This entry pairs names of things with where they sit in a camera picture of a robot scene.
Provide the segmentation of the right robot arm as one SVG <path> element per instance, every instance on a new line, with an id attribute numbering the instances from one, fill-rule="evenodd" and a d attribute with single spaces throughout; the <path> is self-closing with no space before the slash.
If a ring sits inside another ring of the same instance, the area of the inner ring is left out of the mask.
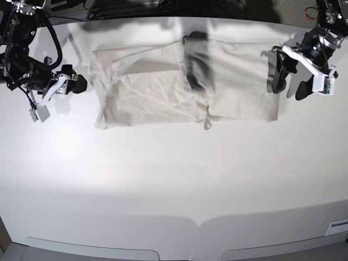
<path id="1" fill-rule="evenodd" d="M 45 1 L 1 1 L 1 83 L 10 90 L 20 89 L 26 96 L 36 91 L 50 99 L 59 89 L 63 94 L 80 94 L 87 89 L 87 81 L 72 65 L 61 65 L 63 52 L 57 34 L 45 13 Z M 39 26 L 46 26 L 57 50 L 57 59 L 46 57 L 38 61 L 29 56 Z"/>

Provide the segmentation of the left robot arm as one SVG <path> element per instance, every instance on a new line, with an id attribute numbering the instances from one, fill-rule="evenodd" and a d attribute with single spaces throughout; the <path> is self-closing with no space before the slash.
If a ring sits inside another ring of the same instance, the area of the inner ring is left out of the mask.
<path id="1" fill-rule="evenodd" d="M 276 71 L 272 81 L 272 92 L 281 93 L 286 87 L 288 74 L 297 73 L 296 66 L 302 64 L 311 74 L 309 80 L 302 81 L 296 90 L 295 98 L 300 101 L 317 93 L 333 95 L 338 73 L 329 64 L 333 53 L 347 38 L 347 1 L 317 1 L 318 16 L 316 25 L 304 35 L 301 43 L 273 46 L 277 55 Z"/>

